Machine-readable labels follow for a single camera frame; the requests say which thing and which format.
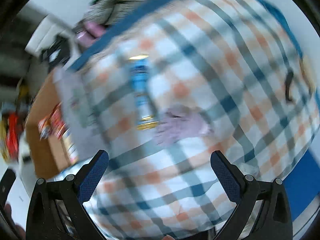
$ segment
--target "plaid tablecloth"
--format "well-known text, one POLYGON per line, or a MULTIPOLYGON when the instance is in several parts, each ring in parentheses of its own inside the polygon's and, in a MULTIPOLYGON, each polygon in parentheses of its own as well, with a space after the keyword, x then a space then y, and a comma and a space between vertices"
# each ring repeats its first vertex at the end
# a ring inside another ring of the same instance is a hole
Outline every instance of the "plaid tablecloth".
POLYGON ((110 239, 181 239, 226 220, 235 205, 210 167, 214 150, 257 179, 285 178, 319 127, 299 62, 287 33, 256 0, 172 0, 92 56, 83 81, 110 163, 84 206, 101 231, 110 239), (136 130, 127 59, 138 54, 149 55, 155 113, 189 106, 210 120, 214 136, 159 148, 153 130, 136 130), (295 102, 288 104, 289 69, 295 102))

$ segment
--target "lavender glove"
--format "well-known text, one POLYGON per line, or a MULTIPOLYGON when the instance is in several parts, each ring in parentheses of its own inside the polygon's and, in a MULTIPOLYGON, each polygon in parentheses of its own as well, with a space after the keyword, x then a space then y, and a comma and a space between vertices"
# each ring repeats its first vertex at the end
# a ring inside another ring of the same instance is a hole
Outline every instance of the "lavender glove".
POLYGON ((170 107, 156 127, 155 142, 166 147, 184 138, 199 137, 212 133, 201 117, 186 106, 170 107))

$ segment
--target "tablecloth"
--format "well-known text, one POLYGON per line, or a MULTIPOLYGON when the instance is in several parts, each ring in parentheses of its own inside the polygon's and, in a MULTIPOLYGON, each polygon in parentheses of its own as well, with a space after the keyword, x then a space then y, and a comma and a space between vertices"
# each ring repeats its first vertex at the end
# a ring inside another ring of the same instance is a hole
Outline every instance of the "tablecloth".
POLYGON ((103 49, 81 69, 110 158, 84 207, 107 238, 182 239, 226 220, 235 204, 210 167, 215 150, 259 180, 290 173, 318 130, 319 110, 295 46, 259 2, 168 0, 126 18, 121 29, 102 37, 89 53, 103 49), (210 122, 213 136, 160 148, 153 130, 137 131, 128 58, 138 54, 149 55, 153 111, 189 106, 210 122), (285 100, 289 70, 293 103, 285 100))

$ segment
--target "cardboard box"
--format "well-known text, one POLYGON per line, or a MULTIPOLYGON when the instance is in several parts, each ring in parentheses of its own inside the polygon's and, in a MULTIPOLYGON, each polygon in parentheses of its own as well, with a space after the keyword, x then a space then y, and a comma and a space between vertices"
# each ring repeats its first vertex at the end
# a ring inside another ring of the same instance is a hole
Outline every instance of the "cardboard box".
POLYGON ((60 103, 51 72, 31 106, 27 117, 25 130, 30 146, 31 158, 39 178, 50 179, 65 168, 71 166, 63 142, 55 136, 40 140, 38 123, 48 116, 54 107, 60 103))

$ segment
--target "silver screw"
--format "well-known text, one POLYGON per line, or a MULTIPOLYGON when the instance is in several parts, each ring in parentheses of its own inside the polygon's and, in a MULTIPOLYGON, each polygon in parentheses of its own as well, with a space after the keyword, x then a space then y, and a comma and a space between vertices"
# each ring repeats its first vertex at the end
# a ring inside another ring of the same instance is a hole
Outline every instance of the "silver screw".
POLYGON ((44 183, 44 179, 38 179, 38 180, 37 180, 37 184, 38 184, 38 185, 41 185, 42 183, 44 183))
POLYGON ((247 181, 253 181, 253 177, 252 177, 251 175, 246 175, 246 176, 245 176, 245 179, 246 179, 247 181))
POLYGON ((281 185, 281 184, 282 184, 282 180, 281 180, 281 179, 279 179, 279 178, 276 178, 276 184, 281 185))
POLYGON ((72 181, 74 178, 75 178, 75 176, 72 175, 72 174, 66 176, 66 180, 67 180, 67 181, 72 181))

